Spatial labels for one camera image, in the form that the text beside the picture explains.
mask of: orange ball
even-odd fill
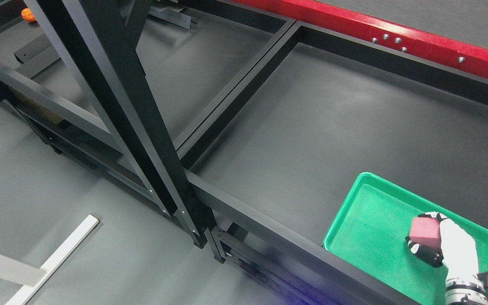
[[[37,21],[29,8],[24,8],[22,10],[22,18],[29,23]]]

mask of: green tray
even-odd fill
[[[488,230],[370,172],[360,174],[323,247],[424,305],[445,303],[445,267],[410,253],[405,237],[417,215],[442,212],[476,240],[480,272],[488,271]]]

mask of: gray floor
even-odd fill
[[[101,224],[29,304],[283,304],[0,108],[0,253],[41,265],[87,216]],[[0,280],[0,304],[19,285]]]
[[[319,0],[488,48],[488,0]]]

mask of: vertical black post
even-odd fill
[[[178,213],[198,246],[211,210],[191,189],[116,2],[26,0],[52,45],[92,102],[153,201]]]

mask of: pink cube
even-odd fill
[[[432,218],[415,217],[409,234],[414,243],[440,250],[440,224]]]

